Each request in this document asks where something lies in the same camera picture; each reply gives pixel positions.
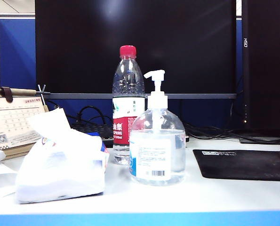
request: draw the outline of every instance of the computer monitor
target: computer monitor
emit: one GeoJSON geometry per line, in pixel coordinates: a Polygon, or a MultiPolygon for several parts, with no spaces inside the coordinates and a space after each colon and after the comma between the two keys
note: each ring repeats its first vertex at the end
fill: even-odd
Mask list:
{"type": "Polygon", "coordinates": [[[166,71],[169,98],[234,98],[235,8],[235,0],[36,0],[37,83],[62,94],[55,98],[111,98],[119,48],[134,45],[142,73],[166,71]]]}
{"type": "Polygon", "coordinates": [[[242,3],[244,124],[280,134],[280,0],[242,3]]]}

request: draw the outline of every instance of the black keyboard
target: black keyboard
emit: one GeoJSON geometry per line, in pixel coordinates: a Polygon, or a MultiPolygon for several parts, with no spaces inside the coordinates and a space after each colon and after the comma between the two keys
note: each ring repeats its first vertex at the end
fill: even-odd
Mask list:
{"type": "Polygon", "coordinates": [[[82,133],[99,133],[102,141],[106,147],[112,147],[113,145],[113,136],[112,136],[112,126],[107,124],[100,125],[72,125],[72,129],[75,129],[82,133]]]}

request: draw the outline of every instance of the black mouse pad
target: black mouse pad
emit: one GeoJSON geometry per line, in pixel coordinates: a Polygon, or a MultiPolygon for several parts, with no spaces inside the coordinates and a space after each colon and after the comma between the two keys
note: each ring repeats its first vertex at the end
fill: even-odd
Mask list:
{"type": "Polygon", "coordinates": [[[280,181],[280,153],[252,150],[193,150],[205,178],[280,181]]]}

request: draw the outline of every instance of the desk surface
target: desk surface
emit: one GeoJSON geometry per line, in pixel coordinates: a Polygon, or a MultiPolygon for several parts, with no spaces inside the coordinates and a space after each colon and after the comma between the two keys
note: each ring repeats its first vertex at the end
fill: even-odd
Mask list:
{"type": "MultiPolygon", "coordinates": [[[[1,214],[113,214],[280,211],[280,181],[209,179],[202,177],[193,149],[278,151],[280,145],[240,144],[237,140],[190,140],[185,180],[153,187],[131,179],[127,166],[109,162],[103,195],[53,202],[17,204],[14,195],[0,198],[1,214]]],[[[18,170],[23,157],[4,161],[18,170]]]]}

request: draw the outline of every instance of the bottle label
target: bottle label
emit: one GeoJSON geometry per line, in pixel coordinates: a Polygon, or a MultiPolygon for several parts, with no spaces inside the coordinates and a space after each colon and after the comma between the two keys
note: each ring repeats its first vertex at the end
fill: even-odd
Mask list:
{"type": "Polygon", "coordinates": [[[130,140],[129,171],[137,178],[145,180],[170,180],[171,141],[170,139],[130,140]]]}
{"type": "Polygon", "coordinates": [[[129,145],[131,126],[137,116],[145,110],[144,97],[115,97],[112,99],[113,108],[113,143],[129,145]]]}

